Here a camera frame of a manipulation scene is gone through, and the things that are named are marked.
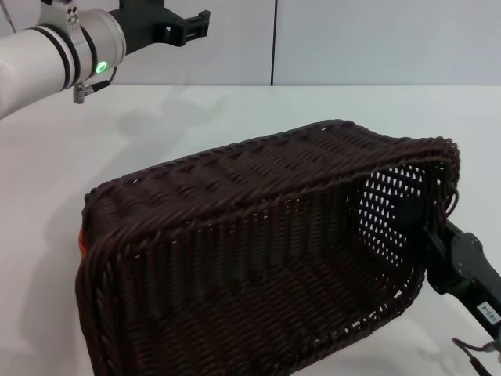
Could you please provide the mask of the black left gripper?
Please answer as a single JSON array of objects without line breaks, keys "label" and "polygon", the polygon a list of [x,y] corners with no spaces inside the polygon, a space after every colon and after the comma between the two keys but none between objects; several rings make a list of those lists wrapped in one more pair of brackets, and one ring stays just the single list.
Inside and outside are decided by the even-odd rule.
[{"label": "black left gripper", "polygon": [[187,42],[208,35],[211,12],[181,18],[164,7],[164,1],[120,1],[118,9],[109,11],[124,34],[126,54],[149,45],[164,43],[183,47]]}]

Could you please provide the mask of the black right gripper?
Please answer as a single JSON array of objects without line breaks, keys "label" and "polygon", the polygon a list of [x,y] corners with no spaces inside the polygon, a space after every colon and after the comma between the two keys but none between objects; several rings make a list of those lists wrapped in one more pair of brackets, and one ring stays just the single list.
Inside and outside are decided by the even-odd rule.
[{"label": "black right gripper", "polygon": [[440,295],[455,297],[493,338],[500,336],[500,275],[472,233],[447,230],[440,237],[426,224],[424,205],[399,201],[393,227],[415,240],[422,232],[428,248],[428,281]]}]

